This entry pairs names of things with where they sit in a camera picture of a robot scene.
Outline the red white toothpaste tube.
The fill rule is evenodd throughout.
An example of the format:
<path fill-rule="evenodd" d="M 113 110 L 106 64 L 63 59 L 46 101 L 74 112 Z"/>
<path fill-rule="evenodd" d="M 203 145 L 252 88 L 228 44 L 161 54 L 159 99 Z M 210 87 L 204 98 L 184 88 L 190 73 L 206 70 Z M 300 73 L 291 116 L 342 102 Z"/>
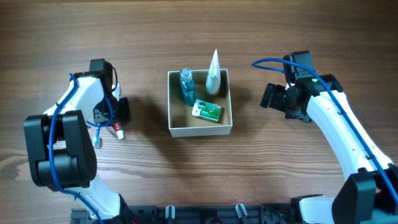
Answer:
<path fill-rule="evenodd" d="M 116 136 L 118 137 L 118 139 L 124 139 L 124 131 L 123 131 L 123 127 L 121 126 L 120 122 L 114 123 L 113 129 L 115 130 Z"/>

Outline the white Pantene tube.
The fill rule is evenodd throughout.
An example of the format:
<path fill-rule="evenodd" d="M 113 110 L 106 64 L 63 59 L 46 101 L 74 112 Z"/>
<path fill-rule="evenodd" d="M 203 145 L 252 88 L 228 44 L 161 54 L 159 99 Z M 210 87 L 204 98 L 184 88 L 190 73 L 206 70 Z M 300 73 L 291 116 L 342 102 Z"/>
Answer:
<path fill-rule="evenodd" d="M 208 70 L 208 76 L 206 79 L 206 91 L 211 95 L 215 95 L 219 92 L 220 86 L 221 86 L 220 63 L 218 58 L 218 51 L 217 49 L 215 49 Z"/>

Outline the green soap box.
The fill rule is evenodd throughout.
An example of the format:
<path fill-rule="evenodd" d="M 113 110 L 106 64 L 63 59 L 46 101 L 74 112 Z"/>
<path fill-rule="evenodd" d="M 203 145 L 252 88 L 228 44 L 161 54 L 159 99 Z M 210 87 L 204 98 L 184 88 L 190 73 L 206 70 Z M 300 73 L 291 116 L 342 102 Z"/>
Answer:
<path fill-rule="evenodd" d="M 221 118 L 222 106 L 196 99 L 192 109 L 192 116 L 218 123 Z"/>

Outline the blue Listerine mouthwash bottle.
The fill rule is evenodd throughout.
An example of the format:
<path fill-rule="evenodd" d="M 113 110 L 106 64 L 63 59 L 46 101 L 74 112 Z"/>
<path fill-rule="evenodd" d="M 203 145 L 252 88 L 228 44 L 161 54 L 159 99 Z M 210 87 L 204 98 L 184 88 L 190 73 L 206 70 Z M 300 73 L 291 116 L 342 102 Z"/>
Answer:
<path fill-rule="evenodd" d="M 179 75 L 180 86 L 182 88 L 183 100 L 188 106 L 195 104 L 195 83 L 192 71 L 189 68 L 183 68 Z"/>

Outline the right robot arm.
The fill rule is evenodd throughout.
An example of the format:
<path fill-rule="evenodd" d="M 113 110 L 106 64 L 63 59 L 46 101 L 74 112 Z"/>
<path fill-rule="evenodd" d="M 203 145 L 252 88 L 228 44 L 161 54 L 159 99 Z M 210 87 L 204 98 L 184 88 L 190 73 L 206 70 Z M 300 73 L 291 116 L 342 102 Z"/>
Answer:
<path fill-rule="evenodd" d="M 335 197 L 322 194 L 292 198 L 289 223 L 397 223 L 397 165 L 369 137 L 355 117 L 343 87 L 333 75 L 319 75 L 308 51 L 292 52 L 281 59 L 263 58 L 252 63 L 279 62 L 286 86 L 269 83 L 263 108 L 285 114 L 286 119 L 314 122 L 332 148 L 345 182 Z"/>

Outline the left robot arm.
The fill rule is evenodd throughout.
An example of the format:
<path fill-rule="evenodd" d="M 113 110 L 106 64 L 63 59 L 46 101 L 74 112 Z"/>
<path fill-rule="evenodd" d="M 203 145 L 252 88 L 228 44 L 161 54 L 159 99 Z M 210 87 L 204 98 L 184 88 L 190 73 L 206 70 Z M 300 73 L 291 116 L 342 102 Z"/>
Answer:
<path fill-rule="evenodd" d="M 94 59 L 87 72 L 70 76 L 68 90 L 43 114 L 28 116 L 24 134 L 34 184 L 70 195 L 82 208 L 72 210 L 71 223 L 137 223 L 123 197 L 97 173 L 99 136 L 88 127 L 111 127 L 124 137 L 121 123 L 131 118 L 121 96 L 116 69 Z"/>

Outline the white cardboard box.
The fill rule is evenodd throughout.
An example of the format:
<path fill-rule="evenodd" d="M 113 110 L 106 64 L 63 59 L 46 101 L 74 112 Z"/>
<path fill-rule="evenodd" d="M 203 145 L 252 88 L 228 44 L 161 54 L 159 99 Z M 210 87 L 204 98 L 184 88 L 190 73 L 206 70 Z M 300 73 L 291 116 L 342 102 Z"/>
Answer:
<path fill-rule="evenodd" d="M 220 73 L 220 91 L 217 95 L 209 95 L 205 89 L 208 70 L 192 71 L 196 98 L 221 106 L 220 120 L 215 123 L 192 116 L 193 108 L 183 101 L 182 88 L 179 82 L 180 72 L 168 72 L 168 121 L 172 137 L 227 135 L 231 132 L 233 115 L 229 73 L 226 68 L 222 68 Z"/>

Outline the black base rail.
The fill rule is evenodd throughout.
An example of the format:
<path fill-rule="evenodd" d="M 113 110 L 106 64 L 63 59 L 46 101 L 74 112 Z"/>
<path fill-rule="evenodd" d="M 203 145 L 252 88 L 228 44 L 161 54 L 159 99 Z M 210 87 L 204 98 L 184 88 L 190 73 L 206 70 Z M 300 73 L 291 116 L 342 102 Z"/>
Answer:
<path fill-rule="evenodd" d="M 141 224 L 201 224 L 201 223 L 297 223 L 297 212 L 288 203 L 262 205 L 209 206 L 209 207 L 167 207 L 130 206 L 128 214 L 113 219 L 104 219 L 104 223 L 141 223 Z"/>

